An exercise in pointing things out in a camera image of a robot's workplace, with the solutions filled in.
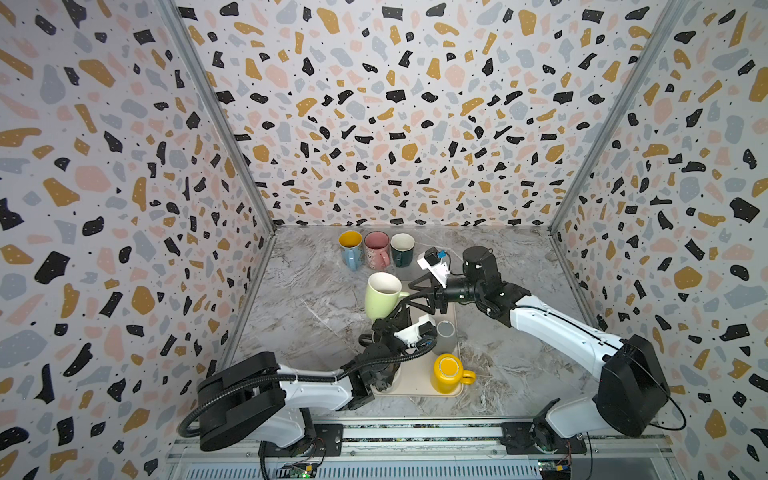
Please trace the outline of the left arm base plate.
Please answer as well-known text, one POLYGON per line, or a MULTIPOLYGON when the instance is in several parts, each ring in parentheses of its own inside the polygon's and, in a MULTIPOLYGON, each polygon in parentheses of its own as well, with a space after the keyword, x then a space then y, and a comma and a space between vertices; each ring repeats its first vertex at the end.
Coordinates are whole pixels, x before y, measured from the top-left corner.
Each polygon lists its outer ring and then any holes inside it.
POLYGON ((341 423, 314 424, 296 442, 287 447, 279 447, 266 442, 260 449, 267 458, 339 457, 343 445, 344 426, 341 423))

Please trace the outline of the light blue yellow-inside mug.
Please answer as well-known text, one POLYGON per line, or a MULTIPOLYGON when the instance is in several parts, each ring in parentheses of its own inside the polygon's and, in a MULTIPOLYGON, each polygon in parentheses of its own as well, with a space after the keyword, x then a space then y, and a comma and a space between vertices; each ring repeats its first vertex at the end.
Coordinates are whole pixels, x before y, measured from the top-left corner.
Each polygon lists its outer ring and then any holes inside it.
POLYGON ((345 231, 338 238, 342 262, 351 271, 357 271, 364 263, 363 237, 357 231, 345 231))

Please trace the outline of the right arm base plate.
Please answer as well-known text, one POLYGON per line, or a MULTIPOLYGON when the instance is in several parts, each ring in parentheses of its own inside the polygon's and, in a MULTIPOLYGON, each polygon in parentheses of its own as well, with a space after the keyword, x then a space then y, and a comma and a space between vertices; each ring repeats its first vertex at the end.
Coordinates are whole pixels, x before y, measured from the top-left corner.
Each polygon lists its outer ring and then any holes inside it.
POLYGON ((565 455, 588 452, 584 440, 576 436, 559 437, 546 422, 504 422, 501 424, 501 432, 500 443, 509 455, 565 455))

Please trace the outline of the dark green mug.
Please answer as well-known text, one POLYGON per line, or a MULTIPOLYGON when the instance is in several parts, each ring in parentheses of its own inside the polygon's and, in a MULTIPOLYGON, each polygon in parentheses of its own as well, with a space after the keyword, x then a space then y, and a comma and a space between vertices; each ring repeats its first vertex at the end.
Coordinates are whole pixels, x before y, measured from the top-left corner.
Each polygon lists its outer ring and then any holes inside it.
POLYGON ((398 233, 390 239, 392 264, 397 268, 408 267, 413 261, 415 239, 407 233, 398 233))

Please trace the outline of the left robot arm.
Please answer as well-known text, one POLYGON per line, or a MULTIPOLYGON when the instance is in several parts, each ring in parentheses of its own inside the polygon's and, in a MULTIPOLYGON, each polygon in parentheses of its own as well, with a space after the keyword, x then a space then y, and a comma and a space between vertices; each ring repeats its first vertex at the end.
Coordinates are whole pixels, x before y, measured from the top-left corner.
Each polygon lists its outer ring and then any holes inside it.
POLYGON ((344 366, 310 371, 278 363, 271 351, 260 352, 200 383, 197 406, 177 432, 199 439, 201 450, 230 447, 251 436, 280 448, 315 440, 311 413, 356 410, 377 392, 390 388, 400 365, 430 353, 437 328, 428 318, 383 335, 344 366))

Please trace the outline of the light green mug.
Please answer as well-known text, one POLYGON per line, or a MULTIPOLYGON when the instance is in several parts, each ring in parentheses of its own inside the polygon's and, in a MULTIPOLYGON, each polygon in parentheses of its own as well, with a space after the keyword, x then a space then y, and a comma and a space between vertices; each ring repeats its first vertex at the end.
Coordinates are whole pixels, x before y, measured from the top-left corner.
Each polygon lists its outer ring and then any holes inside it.
POLYGON ((369 276, 365 294, 365 314, 375 321, 387 317, 399 301, 409 293, 403 290, 402 282, 386 272, 377 272, 369 276))

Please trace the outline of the grey mug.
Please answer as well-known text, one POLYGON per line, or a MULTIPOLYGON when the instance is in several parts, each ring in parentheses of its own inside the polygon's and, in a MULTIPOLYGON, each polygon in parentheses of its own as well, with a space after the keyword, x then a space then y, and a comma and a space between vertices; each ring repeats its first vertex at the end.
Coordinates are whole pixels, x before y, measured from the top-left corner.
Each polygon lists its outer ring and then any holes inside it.
POLYGON ((443 320, 436 327, 436 345, 432 350, 436 355, 453 354, 458 346, 458 333, 456 326, 443 320))

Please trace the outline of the pink patterned mug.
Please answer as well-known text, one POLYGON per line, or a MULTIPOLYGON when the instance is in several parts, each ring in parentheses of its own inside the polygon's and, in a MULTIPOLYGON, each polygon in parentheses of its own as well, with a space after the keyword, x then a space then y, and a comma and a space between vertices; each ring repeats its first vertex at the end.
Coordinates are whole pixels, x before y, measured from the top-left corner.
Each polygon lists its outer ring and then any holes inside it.
POLYGON ((373 231, 364 237, 365 260, 369 268, 385 270, 390 264, 389 236, 382 231, 373 231))

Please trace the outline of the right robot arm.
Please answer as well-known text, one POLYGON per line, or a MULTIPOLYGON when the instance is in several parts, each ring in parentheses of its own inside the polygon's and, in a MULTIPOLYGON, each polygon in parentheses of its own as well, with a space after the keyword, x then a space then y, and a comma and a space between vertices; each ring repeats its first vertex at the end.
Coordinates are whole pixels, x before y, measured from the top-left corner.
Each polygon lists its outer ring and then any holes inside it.
POLYGON ((502 279, 493 251, 483 246, 464 250, 462 271, 451 271, 447 253, 429 248, 417 259, 429 286, 410 282, 405 304, 429 314, 444 313, 451 303, 473 304, 487 317, 530 334, 570 357, 598 382, 594 396, 550 401, 528 428, 517 427, 507 442, 512 448, 556 452, 560 443, 611 428, 638 438, 671 402, 671 390, 651 343, 603 332, 579 322, 502 279))

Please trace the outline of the black mug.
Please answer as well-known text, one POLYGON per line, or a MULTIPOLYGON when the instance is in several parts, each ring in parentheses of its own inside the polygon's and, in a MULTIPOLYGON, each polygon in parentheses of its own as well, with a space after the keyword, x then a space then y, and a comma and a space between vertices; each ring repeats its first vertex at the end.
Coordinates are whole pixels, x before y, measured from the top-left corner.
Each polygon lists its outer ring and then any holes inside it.
POLYGON ((367 348, 377 342, 377 337, 373 333, 364 333, 358 336, 358 343, 360 346, 367 348))

